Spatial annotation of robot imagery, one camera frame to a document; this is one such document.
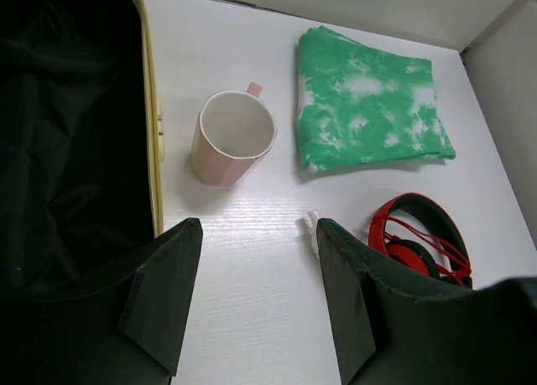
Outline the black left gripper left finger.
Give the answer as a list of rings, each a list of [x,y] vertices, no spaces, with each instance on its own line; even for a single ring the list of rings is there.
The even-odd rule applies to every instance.
[[[168,384],[201,257],[188,218],[53,292],[1,292],[4,384]]]

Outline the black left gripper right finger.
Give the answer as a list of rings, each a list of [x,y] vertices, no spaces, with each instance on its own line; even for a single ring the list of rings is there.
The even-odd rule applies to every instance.
[[[534,278],[464,289],[385,257],[331,219],[316,235],[342,383],[535,383]]]

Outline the red black headphones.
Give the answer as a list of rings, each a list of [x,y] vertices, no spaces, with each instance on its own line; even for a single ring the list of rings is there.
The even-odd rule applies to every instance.
[[[432,199],[404,193],[373,214],[368,245],[426,277],[473,288],[466,244],[451,217]]]

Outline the small white bottle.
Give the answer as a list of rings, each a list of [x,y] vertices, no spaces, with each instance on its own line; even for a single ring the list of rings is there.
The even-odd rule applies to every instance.
[[[317,241],[317,224],[320,217],[316,210],[308,211],[302,218],[302,221],[305,223],[306,230],[308,232],[310,248],[317,258],[319,257],[319,246]]]

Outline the yellow hard-shell suitcase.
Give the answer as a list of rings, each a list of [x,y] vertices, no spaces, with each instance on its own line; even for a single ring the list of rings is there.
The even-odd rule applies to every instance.
[[[1,290],[55,292],[150,242],[143,0],[1,0]]]

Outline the green white tie-dye cloth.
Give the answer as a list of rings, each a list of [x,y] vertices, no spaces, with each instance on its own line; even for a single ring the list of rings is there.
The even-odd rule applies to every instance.
[[[324,26],[298,43],[296,132],[312,174],[407,159],[454,159],[437,114],[432,63]]]

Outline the pink ceramic mug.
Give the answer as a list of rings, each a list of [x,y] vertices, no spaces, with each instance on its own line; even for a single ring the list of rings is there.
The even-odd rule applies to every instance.
[[[219,91],[209,96],[198,114],[191,163],[209,186],[231,187],[271,150],[278,129],[260,99],[262,86],[245,91]]]

